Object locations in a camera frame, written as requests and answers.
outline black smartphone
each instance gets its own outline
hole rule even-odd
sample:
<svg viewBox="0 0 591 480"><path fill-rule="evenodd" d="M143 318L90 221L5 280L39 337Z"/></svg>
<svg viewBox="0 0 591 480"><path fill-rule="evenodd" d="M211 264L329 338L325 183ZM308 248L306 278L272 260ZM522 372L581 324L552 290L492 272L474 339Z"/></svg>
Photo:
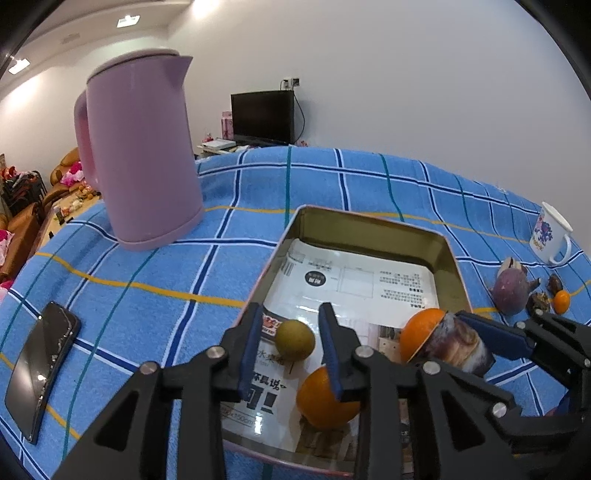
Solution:
<svg viewBox="0 0 591 480"><path fill-rule="evenodd" d="M80 331L80 320L49 302L14 366L4 403L23 436L37 443L41 419L60 366Z"/></svg>

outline white mug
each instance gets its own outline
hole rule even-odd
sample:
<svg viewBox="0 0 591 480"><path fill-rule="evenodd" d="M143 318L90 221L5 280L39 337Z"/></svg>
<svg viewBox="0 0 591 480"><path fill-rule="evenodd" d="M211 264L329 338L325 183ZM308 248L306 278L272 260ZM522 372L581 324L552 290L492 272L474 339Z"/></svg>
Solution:
<svg viewBox="0 0 591 480"><path fill-rule="evenodd" d="M530 247L542 262L559 267L570 258L570 233L573 233L573 228L558 210L542 202L542 211L531 234ZM554 257L560 251L562 240L566 241L566 253L564 258L557 262Z"/></svg>

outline brown leather sofa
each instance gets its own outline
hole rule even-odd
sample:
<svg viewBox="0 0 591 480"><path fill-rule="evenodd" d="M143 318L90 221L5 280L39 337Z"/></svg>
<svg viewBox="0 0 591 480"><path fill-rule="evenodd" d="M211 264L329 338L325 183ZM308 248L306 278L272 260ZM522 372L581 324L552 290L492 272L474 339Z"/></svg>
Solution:
<svg viewBox="0 0 591 480"><path fill-rule="evenodd" d="M30 204L10 222L0 213L0 229L14 233L4 265L0 267L0 282L17 277L29 258L44 217L45 212L38 202Z"/></svg>
<svg viewBox="0 0 591 480"><path fill-rule="evenodd" d="M51 182L51 189L47 192L47 195L43 198L43 208L48 205L51 205L57 199L67 195L72 190L77 189L79 182L72 185L72 187L66 187L65 185L60 183L61 178L70 170L70 167L80 160L80 156L78 155L78 147L74 148L68 154L61 159L60 164L53 169L51 175L49 177L49 181Z"/></svg>

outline ceiling vent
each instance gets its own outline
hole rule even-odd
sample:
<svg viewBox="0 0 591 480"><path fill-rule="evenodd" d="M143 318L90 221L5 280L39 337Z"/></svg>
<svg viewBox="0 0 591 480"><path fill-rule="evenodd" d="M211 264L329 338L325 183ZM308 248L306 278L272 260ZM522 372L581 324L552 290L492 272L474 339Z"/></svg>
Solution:
<svg viewBox="0 0 591 480"><path fill-rule="evenodd" d="M61 39L61 44L66 45L67 43L70 43L71 41L74 41L74 40L78 40L79 38L80 38L79 33L71 33L67 37L64 37Z"/></svg>

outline pink electric kettle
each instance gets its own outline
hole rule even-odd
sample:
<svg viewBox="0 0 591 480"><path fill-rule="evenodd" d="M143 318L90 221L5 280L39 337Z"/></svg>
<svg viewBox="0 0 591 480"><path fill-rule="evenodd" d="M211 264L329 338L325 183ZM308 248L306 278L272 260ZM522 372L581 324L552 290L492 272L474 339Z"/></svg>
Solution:
<svg viewBox="0 0 591 480"><path fill-rule="evenodd" d="M169 244L203 217L183 92L192 59L166 48L121 55L90 75L74 106L86 180L129 250Z"/></svg>

